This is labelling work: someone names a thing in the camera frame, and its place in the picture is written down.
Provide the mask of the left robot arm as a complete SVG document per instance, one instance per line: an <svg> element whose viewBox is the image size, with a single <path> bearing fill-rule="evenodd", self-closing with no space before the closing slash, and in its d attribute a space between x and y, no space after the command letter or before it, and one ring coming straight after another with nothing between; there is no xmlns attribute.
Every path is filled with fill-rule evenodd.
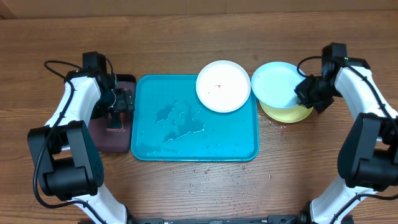
<svg viewBox="0 0 398 224"><path fill-rule="evenodd" d="M101 97L110 90L106 72L72 70L53 116L27 135L36 200L46 208L76 205L93 223L135 223L104 183L104 168L88 125Z"/></svg>

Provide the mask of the light blue plate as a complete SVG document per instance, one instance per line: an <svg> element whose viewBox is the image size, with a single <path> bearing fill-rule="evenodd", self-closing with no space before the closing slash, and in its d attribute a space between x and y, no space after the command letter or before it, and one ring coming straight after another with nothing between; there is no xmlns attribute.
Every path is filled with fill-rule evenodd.
<svg viewBox="0 0 398 224"><path fill-rule="evenodd" d="M297 67L287 62L269 62L260 66L252 75L251 88L259 101L278 109L292 108L300 104L296 86L304 81Z"/></svg>

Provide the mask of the lime green plate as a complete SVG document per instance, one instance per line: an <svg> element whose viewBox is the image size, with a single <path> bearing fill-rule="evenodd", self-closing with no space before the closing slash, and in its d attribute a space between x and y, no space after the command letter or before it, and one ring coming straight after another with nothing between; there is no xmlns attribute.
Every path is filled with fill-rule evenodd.
<svg viewBox="0 0 398 224"><path fill-rule="evenodd" d="M264 112L272 119L282 123L296 123L305 119L313 110L302 105L291 108L273 108L260 101L260 106Z"/></svg>

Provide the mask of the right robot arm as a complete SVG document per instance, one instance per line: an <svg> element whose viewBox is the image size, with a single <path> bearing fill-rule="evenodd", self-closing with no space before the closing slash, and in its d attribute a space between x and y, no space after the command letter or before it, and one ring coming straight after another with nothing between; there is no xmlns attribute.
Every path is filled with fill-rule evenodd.
<svg viewBox="0 0 398 224"><path fill-rule="evenodd" d="M321 60L322 75L307 76L296 94L318 112L333 97L342 97L354 124L338 154L337 177L293 222L353 223L349 213L364 199L397 199L379 195L397 185L397 111L378 90L364 59L322 56Z"/></svg>

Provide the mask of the green and orange sponge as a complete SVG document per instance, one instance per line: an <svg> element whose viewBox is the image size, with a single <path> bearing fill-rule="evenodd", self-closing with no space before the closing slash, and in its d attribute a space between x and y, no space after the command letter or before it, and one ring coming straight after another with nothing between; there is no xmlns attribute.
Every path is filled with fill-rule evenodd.
<svg viewBox="0 0 398 224"><path fill-rule="evenodd" d="M114 113L109 116L106 130L109 132L125 131L125 113Z"/></svg>

